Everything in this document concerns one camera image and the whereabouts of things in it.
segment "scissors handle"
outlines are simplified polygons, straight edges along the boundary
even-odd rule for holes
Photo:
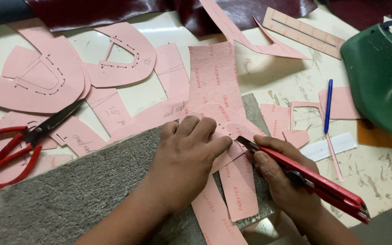
[[[28,147],[10,155],[7,157],[7,155],[19,145],[19,143],[24,140],[24,136],[20,133],[21,131],[26,130],[27,127],[25,126],[20,126],[20,127],[9,127],[9,128],[3,128],[0,129],[0,135],[8,132],[18,132],[14,138],[0,151],[0,168],[3,166],[9,164],[12,160],[21,157],[25,153],[28,153],[32,150],[34,150],[33,155],[31,156],[30,161],[27,164],[27,167],[22,171],[22,173],[16,177],[14,180],[9,181],[7,183],[0,184],[0,188],[8,186],[10,184],[17,183],[23,179],[25,179],[33,170],[34,166],[36,166],[37,159],[39,158],[40,151],[42,150],[41,146],[36,146],[33,148],[31,145]]]
[[[30,152],[32,150],[34,150],[33,155],[31,156],[30,161],[28,162],[27,166],[22,171],[22,173],[20,173],[19,176],[14,178],[13,180],[11,180],[9,182],[6,182],[6,183],[0,184],[0,189],[3,188],[3,187],[6,187],[8,185],[16,184],[17,182],[24,180],[31,173],[31,171],[36,166],[37,160],[39,159],[39,155],[40,155],[40,152],[42,150],[42,146],[36,146],[35,148],[33,148],[31,145],[29,145],[26,148],[23,148],[22,150],[14,153],[14,154],[12,154],[12,155],[10,155],[8,157],[3,158],[0,161],[0,169],[1,169],[5,165],[10,163],[12,160],[14,160],[14,159],[16,159],[18,157],[21,157],[25,153],[28,153],[28,152]]]

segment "left hand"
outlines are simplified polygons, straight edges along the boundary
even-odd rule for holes
[[[168,213],[181,211],[199,195],[214,159],[231,146],[229,136],[210,141],[216,125],[214,119],[196,116],[187,116],[181,124],[164,124],[154,160],[140,184]]]

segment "finger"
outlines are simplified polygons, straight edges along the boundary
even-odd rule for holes
[[[179,125],[178,129],[176,130],[176,135],[181,137],[189,136],[196,125],[199,123],[199,118],[193,115],[186,116],[181,124]]]
[[[250,151],[246,151],[245,152],[246,157],[249,159],[249,161],[251,161],[253,164],[255,164],[255,158],[253,157],[253,152]]]
[[[193,129],[193,132],[190,134],[190,136],[193,137],[195,140],[207,142],[208,137],[216,130],[216,126],[217,123],[214,119],[204,117]]]
[[[279,164],[269,155],[267,155],[267,153],[263,151],[257,151],[253,157],[255,159],[255,167],[264,176],[269,185],[291,185]]]
[[[222,136],[209,142],[208,149],[212,151],[214,159],[220,156],[223,152],[229,149],[232,145],[232,139],[229,136]]]
[[[171,136],[173,136],[179,127],[178,122],[167,122],[163,125],[163,128],[161,129],[161,136],[160,136],[160,142],[165,141]]]
[[[257,145],[268,147],[273,149],[282,155],[304,165],[305,167],[313,170],[314,172],[319,171],[315,162],[307,157],[305,157],[296,147],[294,147],[290,142],[286,142],[280,139],[272,137],[263,137],[255,135],[253,140]]]

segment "dark red leather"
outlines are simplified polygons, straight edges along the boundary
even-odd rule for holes
[[[322,0],[333,14],[363,31],[392,17],[392,0]]]
[[[220,30],[199,0],[25,0],[52,32],[116,23],[148,13],[177,10],[182,24],[202,36]],[[313,0],[216,0],[239,29],[262,23],[267,7],[299,18],[317,8]]]

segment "fingernail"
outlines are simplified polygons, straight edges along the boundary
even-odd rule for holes
[[[258,163],[265,163],[265,162],[267,162],[267,160],[269,160],[268,159],[268,157],[267,157],[267,154],[265,154],[264,152],[262,152],[262,151],[257,151],[254,155],[253,155],[253,157],[255,158],[255,160],[258,162]]]

